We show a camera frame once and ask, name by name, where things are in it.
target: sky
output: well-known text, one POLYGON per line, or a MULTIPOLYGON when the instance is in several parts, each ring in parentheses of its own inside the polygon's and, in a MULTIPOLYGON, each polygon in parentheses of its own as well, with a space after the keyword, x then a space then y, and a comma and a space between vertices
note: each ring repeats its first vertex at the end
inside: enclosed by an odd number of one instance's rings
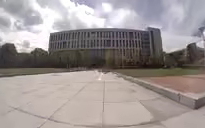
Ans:
POLYGON ((149 26, 160 28, 166 52, 199 42, 205 0, 0 0, 0 38, 20 52, 47 50, 51 32, 149 26))

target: stone pavement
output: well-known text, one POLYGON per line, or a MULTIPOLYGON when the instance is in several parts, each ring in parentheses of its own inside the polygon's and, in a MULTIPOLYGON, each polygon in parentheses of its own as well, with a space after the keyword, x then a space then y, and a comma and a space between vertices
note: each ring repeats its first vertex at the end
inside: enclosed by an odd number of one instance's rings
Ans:
POLYGON ((192 110, 113 73, 0 78, 0 128, 201 128, 192 110))
POLYGON ((188 76, 168 76, 143 78, 165 88, 170 88, 183 93, 204 93, 205 92, 205 74, 188 76))

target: grass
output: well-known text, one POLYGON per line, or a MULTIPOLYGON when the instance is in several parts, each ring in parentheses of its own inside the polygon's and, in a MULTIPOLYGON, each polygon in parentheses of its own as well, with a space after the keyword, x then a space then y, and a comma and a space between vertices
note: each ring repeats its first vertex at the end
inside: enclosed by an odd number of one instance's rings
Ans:
POLYGON ((59 68, 8 68, 0 69, 1 75, 33 75, 45 73, 67 72, 68 69, 59 68))
POLYGON ((161 76, 181 76, 196 75, 203 73, 200 69, 116 69, 114 72, 132 77, 161 77, 161 76))

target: green tree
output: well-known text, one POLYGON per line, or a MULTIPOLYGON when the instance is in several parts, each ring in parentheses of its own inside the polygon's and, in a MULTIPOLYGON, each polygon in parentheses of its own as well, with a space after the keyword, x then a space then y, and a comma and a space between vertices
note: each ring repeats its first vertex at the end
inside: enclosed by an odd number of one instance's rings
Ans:
POLYGON ((35 48, 31 53, 33 67, 48 67, 48 52, 42 48, 35 48))
POLYGON ((17 66, 17 50, 14 44, 5 43, 0 48, 0 67, 9 68, 17 66))

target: building facade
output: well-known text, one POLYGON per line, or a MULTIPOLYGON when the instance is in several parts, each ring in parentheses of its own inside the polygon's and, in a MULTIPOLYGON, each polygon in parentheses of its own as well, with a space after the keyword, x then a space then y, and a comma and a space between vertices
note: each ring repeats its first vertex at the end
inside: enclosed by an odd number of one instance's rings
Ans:
POLYGON ((163 63, 159 29, 80 29, 50 34, 49 52, 60 52, 63 61, 102 60, 114 67, 139 66, 149 61, 163 63))

